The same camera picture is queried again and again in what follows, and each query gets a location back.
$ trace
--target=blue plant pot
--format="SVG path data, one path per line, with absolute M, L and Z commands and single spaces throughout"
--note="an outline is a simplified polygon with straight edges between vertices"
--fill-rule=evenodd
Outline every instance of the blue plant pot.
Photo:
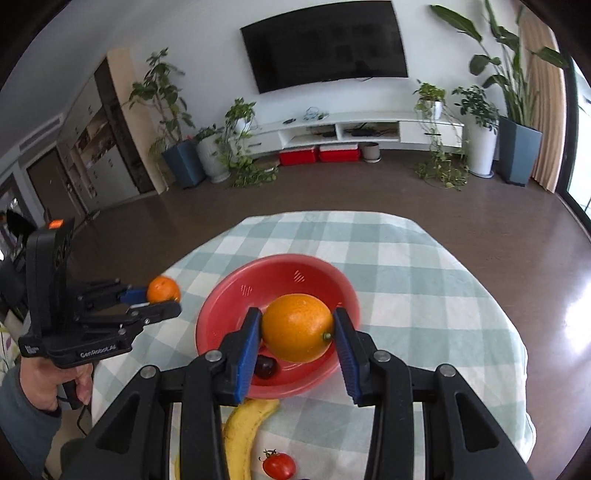
M 507 183 L 525 187 L 540 153 L 542 132 L 499 118 L 498 174 Z
M 205 172 L 190 140 L 170 147 L 162 156 L 182 188 L 195 187 L 205 180 Z

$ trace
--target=cherry tomato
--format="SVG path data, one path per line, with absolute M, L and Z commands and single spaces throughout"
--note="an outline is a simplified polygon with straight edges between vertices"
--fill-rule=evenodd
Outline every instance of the cherry tomato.
M 262 469 L 274 480 L 289 480 L 296 472 L 296 463 L 286 453 L 276 450 L 265 450 L 267 458 L 262 463 Z

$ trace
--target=television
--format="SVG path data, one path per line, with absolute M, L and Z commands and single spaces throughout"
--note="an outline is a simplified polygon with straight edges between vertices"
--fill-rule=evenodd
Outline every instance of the television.
M 408 77 L 390 0 L 304 8 L 241 31 L 260 93 L 349 78 Z

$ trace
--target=red storage box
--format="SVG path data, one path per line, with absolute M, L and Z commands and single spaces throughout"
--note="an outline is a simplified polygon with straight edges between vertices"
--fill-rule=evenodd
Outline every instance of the red storage box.
M 358 161 L 361 156 L 358 144 L 322 145 L 320 161 Z
M 318 161 L 318 147 L 290 148 L 279 152 L 281 165 L 302 165 Z

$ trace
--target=red plastic bowl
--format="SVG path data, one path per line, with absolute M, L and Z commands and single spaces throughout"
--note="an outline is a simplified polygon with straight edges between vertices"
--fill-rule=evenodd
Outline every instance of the red plastic bowl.
M 218 348 L 227 333 L 240 328 L 249 307 L 258 307 L 264 312 L 273 300 L 288 293 L 313 295 L 322 300 L 331 311 L 337 306 L 343 306 L 354 327 L 359 327 L 357 295 L 340 270 L 316 257 L 273 255 L 238 268 L 209 294 L 197 318 L 197 351 L 203 354 Z M 260 353 L 273 356 L 264 346 Z M 339 366 L 334 345 L 311 363 L 278 362 L 280 371 L 272 378 L 252 378 L 249 398 L 284 398 L 297 395 L 321 383 Z

